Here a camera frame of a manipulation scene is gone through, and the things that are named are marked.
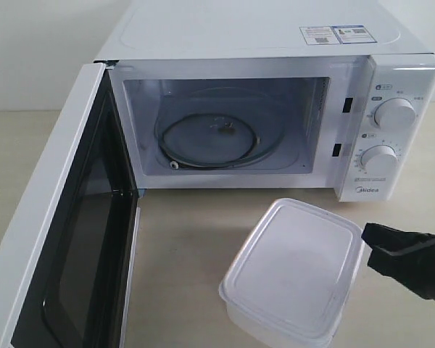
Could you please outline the white Midea microwave oven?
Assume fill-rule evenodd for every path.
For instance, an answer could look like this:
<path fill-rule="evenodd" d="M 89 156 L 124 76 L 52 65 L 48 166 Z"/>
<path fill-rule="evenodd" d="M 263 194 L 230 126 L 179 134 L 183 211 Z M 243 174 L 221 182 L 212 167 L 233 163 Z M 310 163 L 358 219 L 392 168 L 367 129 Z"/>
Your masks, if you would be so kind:
<path fill-rule="evenodd" d="M 364 25 L 375 43 L 307 45 L 300 27 Z M 138 189 L 332 189 L 342 202 L 387 200 L 435 89 L 435 53 L 377 1 L 134 1 L 97 62 L 113 68 L 115 98 Z M 169 96 L 206 88 L 259 91 L 286 108 L 275 151 L 242 167 L 171 168 L 155 124 Z M 408 100 L 404 130 L 374 121 Z M 367 149 L 398 163 L 368 174 Z"/>

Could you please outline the white microwave door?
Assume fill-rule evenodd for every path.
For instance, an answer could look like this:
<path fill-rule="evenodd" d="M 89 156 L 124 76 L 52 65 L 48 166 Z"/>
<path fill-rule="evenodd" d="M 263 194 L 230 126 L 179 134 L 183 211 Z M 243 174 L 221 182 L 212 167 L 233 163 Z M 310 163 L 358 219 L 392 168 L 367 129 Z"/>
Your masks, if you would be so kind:
<path fill-rule="evenodd" d="M 113 68 L 84 65 L 0 243 L 0 347 L 122 347 L 139 194 Z"/>

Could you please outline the upper white power knob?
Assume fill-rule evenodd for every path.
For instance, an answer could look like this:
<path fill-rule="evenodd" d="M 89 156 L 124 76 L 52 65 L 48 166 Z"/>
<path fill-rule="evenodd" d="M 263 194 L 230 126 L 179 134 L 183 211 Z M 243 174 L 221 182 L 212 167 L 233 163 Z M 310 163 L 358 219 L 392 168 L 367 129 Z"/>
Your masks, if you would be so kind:
<path fill-rule="evenodd" d="M 394 98 L 381 104 L 374 113 L 376 125 L 383 131 L 401 131 L 411 127 L 417 114 L 412 104 L 403 98 Z"/>

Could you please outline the blue label sticker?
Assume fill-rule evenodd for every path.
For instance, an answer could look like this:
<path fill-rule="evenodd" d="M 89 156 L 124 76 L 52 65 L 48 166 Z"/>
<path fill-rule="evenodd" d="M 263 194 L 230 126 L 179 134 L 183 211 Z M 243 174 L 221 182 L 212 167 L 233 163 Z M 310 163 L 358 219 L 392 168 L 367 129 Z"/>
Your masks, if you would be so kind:
<path fill-rule="evenodd" d="M 331 28 L 341 44 L 372 44 L 376 42 L 364 25 L 334 25 Z"/>

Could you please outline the white plastic lidded container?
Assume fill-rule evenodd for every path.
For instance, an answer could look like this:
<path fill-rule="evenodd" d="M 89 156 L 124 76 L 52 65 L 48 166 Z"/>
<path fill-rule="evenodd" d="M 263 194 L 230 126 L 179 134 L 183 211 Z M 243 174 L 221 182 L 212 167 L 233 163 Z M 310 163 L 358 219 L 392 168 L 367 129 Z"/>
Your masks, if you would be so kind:
<path fill-rule="evenodd" d="M 275 200 L 220 283 L 229 319 L 269 347 L 328 347 L 360 266 L 361 233 L 327 210 Z"/>

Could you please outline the white label sticker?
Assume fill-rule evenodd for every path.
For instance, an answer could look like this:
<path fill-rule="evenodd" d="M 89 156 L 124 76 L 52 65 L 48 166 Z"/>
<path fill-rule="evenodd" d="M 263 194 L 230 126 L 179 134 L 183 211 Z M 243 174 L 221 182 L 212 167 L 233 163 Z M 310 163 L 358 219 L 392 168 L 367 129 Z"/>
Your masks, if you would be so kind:
<path fill-rule="evenodd" d="M 325 46 L 338 45 L 341 43 L 334 33 L 333 28 L 330 26 L 308 26 L 300 27 L 299 29 L 307 45 Z"/>

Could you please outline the lower white timer knob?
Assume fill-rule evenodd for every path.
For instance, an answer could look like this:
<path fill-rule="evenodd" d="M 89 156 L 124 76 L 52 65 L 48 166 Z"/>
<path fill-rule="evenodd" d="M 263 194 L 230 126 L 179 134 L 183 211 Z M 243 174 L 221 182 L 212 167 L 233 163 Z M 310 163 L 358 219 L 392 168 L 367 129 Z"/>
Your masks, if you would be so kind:
<path fill-rule="evenodd" d="M 395 151 L 386 145 L 371 147 L 360 158 L 361 167 L 371 175 L 388 175 L 398 163 Z"/>

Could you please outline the glass turntable plate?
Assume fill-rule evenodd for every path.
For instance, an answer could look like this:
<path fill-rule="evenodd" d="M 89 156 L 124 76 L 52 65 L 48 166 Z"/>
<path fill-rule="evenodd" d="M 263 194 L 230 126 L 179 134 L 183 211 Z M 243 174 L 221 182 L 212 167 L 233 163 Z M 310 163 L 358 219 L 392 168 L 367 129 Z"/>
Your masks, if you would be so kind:
<path fill-rule="evenodd" d="M 206 88 L 164 98 L 155 136 L 173 169 L 242 167 L 276 150 L 285 116 L 285 106 L 262 92 Z"/>

